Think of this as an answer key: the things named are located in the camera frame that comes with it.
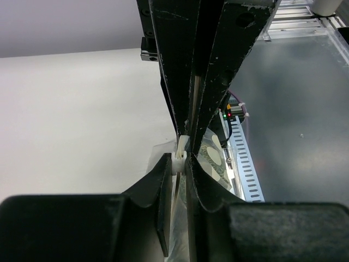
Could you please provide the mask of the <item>clear zip top bag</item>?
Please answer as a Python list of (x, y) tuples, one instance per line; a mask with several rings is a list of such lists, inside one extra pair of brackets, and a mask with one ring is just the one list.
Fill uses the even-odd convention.
[[(163, 144), (155, 145), (148, 162), (147, 172), (150, 172), (164, 153), (177, 150), (175, 139)], [(212, 177), (219, 185), (231, 191), (232, 186), (226, 171), (225, 157), (218, 136), (207, 129), (199, 153), (198, 163), (201, 168)], [(186, 181), (185, 176), (173, 180), (175, 183), (172, 193), (170, 247), (169, 255), (165, 261), (189, 261), (188, 220), (186, 206)]]

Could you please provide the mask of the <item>fake green cabbage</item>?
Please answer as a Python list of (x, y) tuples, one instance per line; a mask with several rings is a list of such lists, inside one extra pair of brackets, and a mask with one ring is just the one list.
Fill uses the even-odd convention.
[(202, 170), (219, 185), (228, 191), (232, 189), (221, 147), (217, 147), (213, 144), (202, 144), (198, 154), (194, 155), (194, 158), (197, 160)]

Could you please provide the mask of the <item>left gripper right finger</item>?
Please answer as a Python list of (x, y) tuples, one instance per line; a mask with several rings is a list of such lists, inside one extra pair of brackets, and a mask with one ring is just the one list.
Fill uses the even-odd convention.
[(348, 261), (348, 208), (248, 203), (185, 162), (191, 261)]

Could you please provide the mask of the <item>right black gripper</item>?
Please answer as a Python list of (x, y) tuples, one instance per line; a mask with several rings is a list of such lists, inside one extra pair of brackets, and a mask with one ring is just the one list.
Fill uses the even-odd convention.
[[(192, 59), (200, 1), (137, 0), (143, 36), (141, 59), (159, 62), (177, 136), (188, 133)], [(221, 1), (200, 80), (191, 147), (206, 128), (231, 81), (273, 12), (272, 1)]]

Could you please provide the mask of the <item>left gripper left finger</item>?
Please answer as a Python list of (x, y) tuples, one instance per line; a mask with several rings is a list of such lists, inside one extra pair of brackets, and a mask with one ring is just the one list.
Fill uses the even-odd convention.
[(1, 261), (164, 261), (172, 161), (119, 194), (16, 195), (1, 203)]

